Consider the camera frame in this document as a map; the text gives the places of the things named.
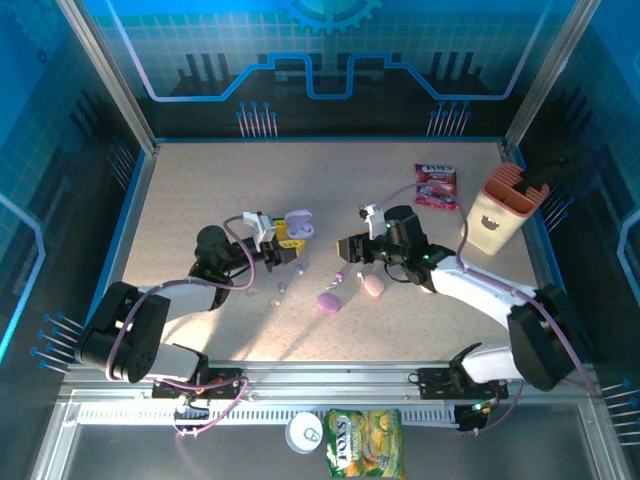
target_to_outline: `small purple bead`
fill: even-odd
[[[318,308],[329,313],[336,313],[342,308],[340,299],[331,293],[323,293],[318,296]]]

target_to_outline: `yellow snack bag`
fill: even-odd
[[[398,410],[330,410],[327,463],[332,478],[386,477],[406,480]]]

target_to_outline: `red candy bag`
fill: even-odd
[[[416,163],[416,183],[435,182],[456,195],[456,181],[457,175],[453,167]],[[445,210],[458,208],[458,204],[449,195],[429,185],[416,188],[416,203]]]

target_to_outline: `snack bag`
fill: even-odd
[[[456,181],[457,175],[453,167],[416,164],[416,183],[435,182],[455,195],[457,193]],[[417,187],[416,203],[446,210],[458,208],[458,204],[451,197],[428,185]]]
[[[332,478],[386,477],[406,480],[398,410],[330,410],[327,463]]]

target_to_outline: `pink soap bar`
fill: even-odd
[[[373,273],[364,277],[363,284],[367,293],[372,297],[379,297],[384,292],[384,283],[379,276]]]
[[[329,313],[336,313],[342,307],[340,299],[331,293],[323,293],[318,296],[318,308]]]

